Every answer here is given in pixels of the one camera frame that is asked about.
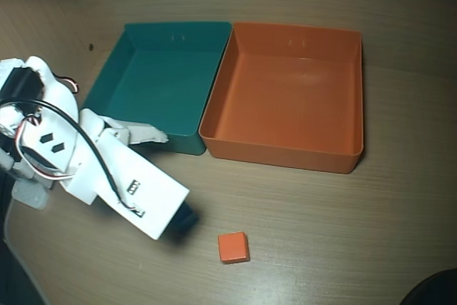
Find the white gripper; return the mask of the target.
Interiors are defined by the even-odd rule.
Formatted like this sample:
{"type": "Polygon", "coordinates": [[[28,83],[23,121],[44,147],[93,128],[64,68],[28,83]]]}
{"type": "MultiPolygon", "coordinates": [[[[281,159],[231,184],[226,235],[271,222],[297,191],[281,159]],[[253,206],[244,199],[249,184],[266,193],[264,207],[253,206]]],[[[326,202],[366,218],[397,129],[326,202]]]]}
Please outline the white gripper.
{"type": "MultiPolygon", "coordinates": [[[[90,109],[80,113],[79,125],[90,138],[82,135],[69,164],[71,178],[61,182],[64,190],[78,200],[90,205],[101,197],[112,206],[129,206],[131,195],[131,150],[115,137],[116,130],[109,126],[113,121],[95,114],[90,109]]],[[[169,141],[167,134],[150,124],[128,126],[130,144],[169,141]]]]}

